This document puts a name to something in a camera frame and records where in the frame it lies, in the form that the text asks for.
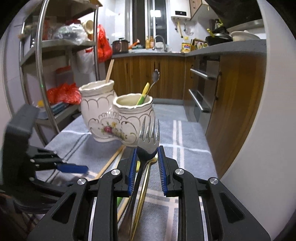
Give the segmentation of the yellow tulip green handle spoon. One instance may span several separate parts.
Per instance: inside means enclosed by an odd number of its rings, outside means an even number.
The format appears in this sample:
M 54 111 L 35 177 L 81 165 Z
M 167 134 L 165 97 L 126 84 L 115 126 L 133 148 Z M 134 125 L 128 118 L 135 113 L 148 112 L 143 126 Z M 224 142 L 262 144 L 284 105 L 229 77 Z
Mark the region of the yellow tulip green handle spoon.
M 136 168 L 136 172 L 139 172 L 139 168 L 140 168 L 140 161 L 137 161 L 137 168 Z M 119 207 L 120 203 L 122 202 L 122 197 L 118 197 L 117 198 L 117 207 Z

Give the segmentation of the silver fork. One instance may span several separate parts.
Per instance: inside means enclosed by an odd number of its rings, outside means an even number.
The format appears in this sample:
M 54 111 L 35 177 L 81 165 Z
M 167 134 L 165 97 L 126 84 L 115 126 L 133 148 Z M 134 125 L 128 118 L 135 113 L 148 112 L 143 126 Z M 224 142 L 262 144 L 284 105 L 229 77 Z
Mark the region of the silver fork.
M 137 199 L 138 188 L 145 167 L 157 153 L 157 148 L 159 146 L 159 133 L 159 120 L 156 121 L 156 118 L 152 118 L 151 116 L 149 117 L 149 120 L 147 120 L 145 117 L 139 132 L 139 139 L 137 143 L 137 156 L 139 157 L 140 161 L 139 172 L 135 180 L 134 190 L 129 199 L 125 216 L 123 217 L 118 230 L 118 240 L 130 240 L 133 211 Z

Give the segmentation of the gold fork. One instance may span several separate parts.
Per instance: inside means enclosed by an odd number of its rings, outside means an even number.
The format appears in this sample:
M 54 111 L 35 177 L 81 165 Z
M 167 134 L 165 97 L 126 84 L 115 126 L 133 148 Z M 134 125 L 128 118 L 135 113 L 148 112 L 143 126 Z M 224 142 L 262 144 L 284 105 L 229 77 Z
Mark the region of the gold fork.
M 153 164 L 155 164 L 157 162 L 157 160 L 158 160 L 158 158 L 157 157 L 154 157 L 153 159 L 151 159 L 148 162 L 147 170 L 146 170 L 145 177 L 144 177 L 144 183 L 143 183 L 143 186 L 142 186 L 142 190 L 140 192 L 140 195 L 139 195 L 139 201 L 138 201 L 138 204 L 137 204 L 137 210 L 136 210 L 134 222 L 133 222 L 133 225 L 132 225 L 132 231 L 131 231 L 131 234 L 130 234 L 130 240 L 133 240 L 134 239 L 135 232 L 137 230 L 137 226 L 138 226 L 138 223 L 139 223 L 139 220 L 140 220 L 140 216 L 141 216 L 141 213 L 142 213 L 142 209 L 143 209 L 143 205 L 144 205 L 144 201 L 145 201 L 145 196 L 146 196 L 146 193 L 147 193 L 147 187 L 148 187 L 148 183 L 149 183 L 149 176 L 150 176 L 150 172 L 151 172 L 151 166 Z

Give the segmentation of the wooden kitchen cabinets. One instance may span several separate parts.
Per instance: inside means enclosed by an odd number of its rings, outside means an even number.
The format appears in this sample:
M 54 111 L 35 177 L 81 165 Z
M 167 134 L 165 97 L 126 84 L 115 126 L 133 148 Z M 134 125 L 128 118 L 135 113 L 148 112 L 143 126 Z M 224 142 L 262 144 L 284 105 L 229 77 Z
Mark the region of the wooden kitchen cabinets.
M 190 72 L 200 57 L 118 56 L 111 73 L 118 95 L 139 93 L 158 69 L 160 79 L 152 89 L 155 98 L 177 100 L 189 105 L 189 89 L 199 78 Z M 253 54 L 220 56 L 214 106 L 206 139 L 219 177 L 230 168 L 254 122 L 261 100 L 266 57 Z

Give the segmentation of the kitchen window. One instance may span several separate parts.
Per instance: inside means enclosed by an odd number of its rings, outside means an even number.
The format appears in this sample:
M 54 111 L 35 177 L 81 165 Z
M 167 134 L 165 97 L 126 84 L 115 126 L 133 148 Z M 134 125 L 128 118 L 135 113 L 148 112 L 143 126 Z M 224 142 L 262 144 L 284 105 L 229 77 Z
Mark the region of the kitchen window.
M 125 3 L 125 39 L 131 44 L 137 39 L 145 45 L 146 39 L 168 42 L 168 1 L 141 0 Z

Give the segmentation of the grey plaid tablecloth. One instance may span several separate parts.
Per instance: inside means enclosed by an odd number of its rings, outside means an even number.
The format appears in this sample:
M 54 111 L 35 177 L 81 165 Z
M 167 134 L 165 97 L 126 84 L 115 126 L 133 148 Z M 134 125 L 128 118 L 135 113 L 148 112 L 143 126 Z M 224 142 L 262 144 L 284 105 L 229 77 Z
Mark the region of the grey plaid tablecloth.
M 181 105 L 154 104 L 160 122 L 160 144 L 167 157 L 195 177 L 216 177 L 213 158 L 199 123 L 189 122 Z M 87 130 L 82 117 L 74 120 L 46 146 L 66 162 L 86 165 L 84 175 L 93 179 L 121 146 L 120 141 L 99 143 Z M 159 167 L 153 164 L 144 206 L 134 240 L 177 240 L 178 199 L 166 198 L 161 189 Z

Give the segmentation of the white ceramic double utensil holder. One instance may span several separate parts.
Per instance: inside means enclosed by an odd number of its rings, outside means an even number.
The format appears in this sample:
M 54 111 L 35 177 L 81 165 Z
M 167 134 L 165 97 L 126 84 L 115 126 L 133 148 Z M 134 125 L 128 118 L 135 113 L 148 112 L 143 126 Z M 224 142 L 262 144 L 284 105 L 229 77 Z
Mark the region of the white ceramic double utensil holder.
M 100 143 L 118 140 L 128 147 L 136 147 L 143 121 L 155 117 L 151 96 L 137 105 L 141 94 L 118 96 L 113 80 L 90 82 L 79 87 L 79 92 L 84 123 Z

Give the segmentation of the wooden chopstick in holder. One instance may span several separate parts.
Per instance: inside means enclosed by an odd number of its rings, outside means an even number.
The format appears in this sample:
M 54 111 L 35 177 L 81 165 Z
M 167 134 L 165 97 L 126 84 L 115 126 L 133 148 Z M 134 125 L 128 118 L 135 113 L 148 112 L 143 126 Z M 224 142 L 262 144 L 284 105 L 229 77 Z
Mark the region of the wooden chopstick in holder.
M 105 79 L 105 82 L 106 83 L 108 83 L 109 80 L 110 80 L 112 69 L 113 69 L 113 65 L 114 65 L 114 59 L 111 59 L 110 64 L 109 64 L 109 67 L 108 67 L 106 79 Z

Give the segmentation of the steel oven drawers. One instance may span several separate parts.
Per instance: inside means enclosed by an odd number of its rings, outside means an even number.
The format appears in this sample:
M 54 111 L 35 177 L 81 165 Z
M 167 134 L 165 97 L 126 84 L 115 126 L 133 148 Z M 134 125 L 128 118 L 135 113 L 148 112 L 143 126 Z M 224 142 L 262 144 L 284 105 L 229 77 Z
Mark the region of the steel oven drawers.
M 188 89 L 189 120 L 198 122 L 203 133 L 207 132 L 215 102 L 219 65 L 220 57 L 203 56 L 195 58 L 190 68 L 193 86 Z

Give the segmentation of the metal shelf rack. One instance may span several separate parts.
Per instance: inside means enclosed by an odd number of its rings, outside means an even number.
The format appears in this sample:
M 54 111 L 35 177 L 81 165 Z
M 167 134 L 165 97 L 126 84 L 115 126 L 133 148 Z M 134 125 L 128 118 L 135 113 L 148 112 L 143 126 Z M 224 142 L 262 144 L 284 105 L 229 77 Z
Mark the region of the metal shelf rack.
M 18 54 L 22 94 L 26 104 L 37 106 L 43 101 L 40 109 L 47 115 L 38 118 L 34 126 L 36 145 L 48 144 L 80 109 L 68 104 L 54 113 L 47 91 L 66 82 L 82 85 L 84 74 L 78 72 L 75 58 L 82 50 L 97 50 L 96 37 L 75 45 L 52 39 L 52 35 L 59 27 L 77 24 L 85 16 L 96 21 L 101 6 L 100 1 L 37 1 L 23 20 Z

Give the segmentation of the silver spoon in holder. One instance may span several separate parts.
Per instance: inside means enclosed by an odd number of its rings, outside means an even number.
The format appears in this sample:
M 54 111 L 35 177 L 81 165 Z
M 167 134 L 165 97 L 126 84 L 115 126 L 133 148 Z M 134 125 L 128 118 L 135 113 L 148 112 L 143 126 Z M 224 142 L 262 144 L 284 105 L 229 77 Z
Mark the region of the silver spoon in holder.
M 149 86 L 149 89 L 146 92 L 145 96 L 148 95 L 149 91 L 158 82 L 158 80 L 159 80 L 159 70 L 155 69 L 154 72 L 152 73 L 152 84 Z

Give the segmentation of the chrome faucet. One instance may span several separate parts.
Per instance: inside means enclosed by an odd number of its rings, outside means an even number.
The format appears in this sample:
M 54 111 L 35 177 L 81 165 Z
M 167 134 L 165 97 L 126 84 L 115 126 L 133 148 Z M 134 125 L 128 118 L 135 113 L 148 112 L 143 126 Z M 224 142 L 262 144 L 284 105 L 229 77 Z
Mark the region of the chrome faucet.
M 158 52 L 167 52 L 168 51 L 165 40 L 161 35 L 156 35 L 154 37 L 154 46 L 152 49 L 154 51 L 158 51 Z

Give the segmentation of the yellow oil bottle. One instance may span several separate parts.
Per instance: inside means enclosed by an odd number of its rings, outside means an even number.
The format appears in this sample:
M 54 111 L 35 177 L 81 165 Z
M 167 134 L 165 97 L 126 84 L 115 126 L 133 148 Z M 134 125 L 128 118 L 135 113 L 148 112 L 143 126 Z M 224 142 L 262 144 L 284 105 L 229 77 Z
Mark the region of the yellow oil bottle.
M 181 44 L 181 52 L 189 53 L 191 52 L 191 43 L 188 36 L 185 36 Z

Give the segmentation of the white pot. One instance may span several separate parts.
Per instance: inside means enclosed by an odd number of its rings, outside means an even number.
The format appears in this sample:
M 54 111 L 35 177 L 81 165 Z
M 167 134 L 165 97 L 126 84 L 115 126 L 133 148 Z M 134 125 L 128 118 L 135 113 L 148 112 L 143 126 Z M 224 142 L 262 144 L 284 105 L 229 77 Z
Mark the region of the white pot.
M 260 39 L 260 37 L 248 31 L 233 31 L 230 35 L 234 42 Z

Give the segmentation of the white water heater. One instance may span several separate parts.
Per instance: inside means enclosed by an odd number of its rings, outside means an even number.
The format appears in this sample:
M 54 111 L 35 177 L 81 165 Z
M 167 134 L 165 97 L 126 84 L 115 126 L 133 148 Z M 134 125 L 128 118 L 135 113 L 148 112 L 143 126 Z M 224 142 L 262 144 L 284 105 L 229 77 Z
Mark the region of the white water heater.
M 170 0 L 171 18 L 191 19 L 191 9 L 189 0 Z

